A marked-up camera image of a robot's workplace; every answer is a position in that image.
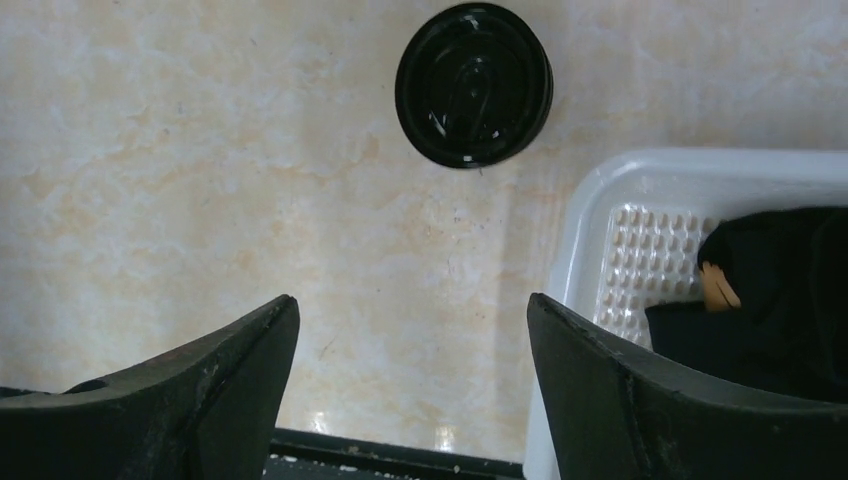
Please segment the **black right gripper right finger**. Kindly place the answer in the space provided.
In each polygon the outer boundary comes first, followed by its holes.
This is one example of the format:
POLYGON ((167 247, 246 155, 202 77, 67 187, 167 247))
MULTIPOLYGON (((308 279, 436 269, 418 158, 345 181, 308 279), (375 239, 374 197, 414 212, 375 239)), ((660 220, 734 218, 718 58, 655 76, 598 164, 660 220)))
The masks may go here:
POLYGON ((535 293, 527 323, 563 479, 843 479, 847 408, 697 372, 535 293))

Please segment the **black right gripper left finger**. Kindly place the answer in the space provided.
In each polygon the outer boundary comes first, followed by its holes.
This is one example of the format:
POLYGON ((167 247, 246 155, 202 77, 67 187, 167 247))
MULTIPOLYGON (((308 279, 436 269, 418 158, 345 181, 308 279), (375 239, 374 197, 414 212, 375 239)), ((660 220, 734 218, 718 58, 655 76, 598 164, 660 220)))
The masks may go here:
POLYGON ((5 479, 258 479, 299 334, 280 296, 62 393, 1 391, 5 479))

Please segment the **black plastic cup lid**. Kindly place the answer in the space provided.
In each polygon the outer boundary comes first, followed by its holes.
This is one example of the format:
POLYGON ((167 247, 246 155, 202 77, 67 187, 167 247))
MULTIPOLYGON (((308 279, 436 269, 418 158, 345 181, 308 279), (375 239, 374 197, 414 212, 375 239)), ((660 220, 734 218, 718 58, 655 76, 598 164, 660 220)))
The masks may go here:
POLYGON ((542 131, 554 74, 530 26, 486 2, 452 6, 412 37, 398 65, 395 108, 412 146, 452 169, 507 160, 542 131))

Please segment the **black cloth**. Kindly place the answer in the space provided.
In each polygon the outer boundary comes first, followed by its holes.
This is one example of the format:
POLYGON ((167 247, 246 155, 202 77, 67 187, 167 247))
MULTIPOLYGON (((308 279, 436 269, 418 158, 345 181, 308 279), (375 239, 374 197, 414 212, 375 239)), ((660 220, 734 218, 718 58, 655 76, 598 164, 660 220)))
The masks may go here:
POLYGON ((847 400, 847 209, 721 223, 696 268, 704 298, 647 308, 655 353, 778 394, 847 400))

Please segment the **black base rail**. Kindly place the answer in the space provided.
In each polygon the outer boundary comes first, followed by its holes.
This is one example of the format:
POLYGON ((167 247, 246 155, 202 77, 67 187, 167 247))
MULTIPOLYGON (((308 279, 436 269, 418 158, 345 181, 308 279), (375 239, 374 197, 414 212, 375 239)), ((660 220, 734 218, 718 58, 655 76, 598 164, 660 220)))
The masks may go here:
POLYGON ((277 428, 264 479, 522 479, 519 463, 277 428))

